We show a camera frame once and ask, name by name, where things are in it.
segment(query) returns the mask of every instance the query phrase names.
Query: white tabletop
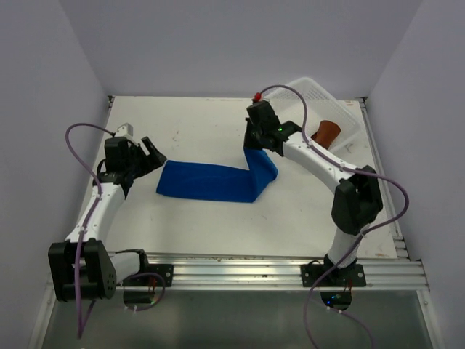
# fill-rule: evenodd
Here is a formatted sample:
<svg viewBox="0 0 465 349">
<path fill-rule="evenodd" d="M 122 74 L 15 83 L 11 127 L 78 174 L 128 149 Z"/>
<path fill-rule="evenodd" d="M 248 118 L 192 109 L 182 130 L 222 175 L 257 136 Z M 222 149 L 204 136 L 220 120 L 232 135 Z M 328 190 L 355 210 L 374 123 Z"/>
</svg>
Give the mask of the white tabletop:
<svg viewBox="0 0 465 349">
<path fill-rule="evenodd" d="M 342 103 L 363 122 L 358 102 Z M 107 128 L 115 130 L 129 122 L 136 140 L 150 137 L 171 160 L 247 169 L 243 135 L 249 104 L 249 99 L 237 98 L 116 97 Z M 336 155 L 358 166 L 374 167 L 365 130 Z M 103 157 L 102 142 L 94 168 Z M 279 170 L 278 178 L 253 204 L 158 195 L 161 169 L 139 178 L 104 241 L 107 250 L 323 257 L 336 229 L 331 219 L 332 194 L 294 162 L 275 153 L 270 158 Z M 377 222 L 386 216 L 383 211 Z M 358 256 L 396 258 L 391 228 L 366 237 Z"/>
</svg>

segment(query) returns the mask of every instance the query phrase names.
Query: blue cloth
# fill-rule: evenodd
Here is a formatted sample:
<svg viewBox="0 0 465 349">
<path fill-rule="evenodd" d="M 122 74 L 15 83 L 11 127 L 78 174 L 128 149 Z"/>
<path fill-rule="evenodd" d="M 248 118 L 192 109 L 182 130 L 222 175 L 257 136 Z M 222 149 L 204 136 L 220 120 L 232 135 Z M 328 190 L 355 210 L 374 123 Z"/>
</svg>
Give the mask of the blue cloth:
<svg viewBox="0 0 465 349">
<path fill-rule="evenodd" d="M 168 160 L 157 193 L 196 200 L 254 202 L 278 176 L 278 169 L 264 151 L 244 149 L 248 168 Z"/>
</svg>

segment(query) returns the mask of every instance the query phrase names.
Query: orange object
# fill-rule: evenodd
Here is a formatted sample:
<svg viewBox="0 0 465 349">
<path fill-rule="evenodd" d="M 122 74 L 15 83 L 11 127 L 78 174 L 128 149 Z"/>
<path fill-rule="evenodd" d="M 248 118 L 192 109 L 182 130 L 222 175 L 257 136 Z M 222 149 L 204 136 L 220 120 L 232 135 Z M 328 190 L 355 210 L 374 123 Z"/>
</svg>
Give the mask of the orange object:
<svg viewBox="0 0 465 349">
<path fill-rule="evenodd" d="M 325 149 L 329 149 L 331 143 L 339 136 L 341 128 L 329 120 L 323 120 L 320 122 L 318 131 L 311 137 L 316 143 L 321 145 Z"/>
</svg>

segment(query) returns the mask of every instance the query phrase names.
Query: plastic container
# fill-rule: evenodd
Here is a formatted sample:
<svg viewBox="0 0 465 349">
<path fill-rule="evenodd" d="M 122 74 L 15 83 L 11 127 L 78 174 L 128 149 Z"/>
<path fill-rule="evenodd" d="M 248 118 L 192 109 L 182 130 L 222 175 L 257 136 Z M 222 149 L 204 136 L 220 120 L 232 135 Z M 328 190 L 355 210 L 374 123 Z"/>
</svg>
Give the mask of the plastic container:
<svg viewBox="0 0 465 349">
<path fill-rule="evenodd" d="M 287 84 L 304 96 L 308 107 L 306 133 L 310 138 L 320 126 L 322 120 L 329 120 L 339 125 L 341 133 L 332 142 L 330 152 L 335 152 L 352 142 L 361 131 L 362 125 L 352 112 L 334 98 L 311 78 L 300 78 Z M 271 89 L 265 92 L 264 99 L 270 101 L 281 122 L 292 120 L 302 125 L 303 106 L 301 100 L 287 89 Z"/>
</svg>

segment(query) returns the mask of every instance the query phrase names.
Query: white wall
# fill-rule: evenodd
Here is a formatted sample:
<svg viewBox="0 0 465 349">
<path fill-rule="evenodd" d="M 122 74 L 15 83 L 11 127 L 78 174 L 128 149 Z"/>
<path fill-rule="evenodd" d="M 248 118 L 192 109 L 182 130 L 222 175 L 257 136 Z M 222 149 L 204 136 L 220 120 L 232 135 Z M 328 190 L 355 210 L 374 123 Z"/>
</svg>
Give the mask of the white wall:
<svg viewBox="0 0 465 349">
<path fill-rule="evenodd" d="M 368 99 L 387 174 L 411 195 L 403 233 L 449 348 L 465 348 L 464 18 L 463 0 L 424 0 Z"/>
<path fill-rule="evenodd" d="M 421 0 L 60 0 L 116 95 L 248 96 L 313 76 L 368 95 Z"/>
<path fill-rule="evenodd" d="M 106 96 L 56 0 L 0 10 L 0 343 L 28 344 L 49 272 L 47 251 L 76 221 L 87 176 L 65 129 L 105 122 Z M 72 137 L 87 160 L 100 137 Z"/>
</svg>

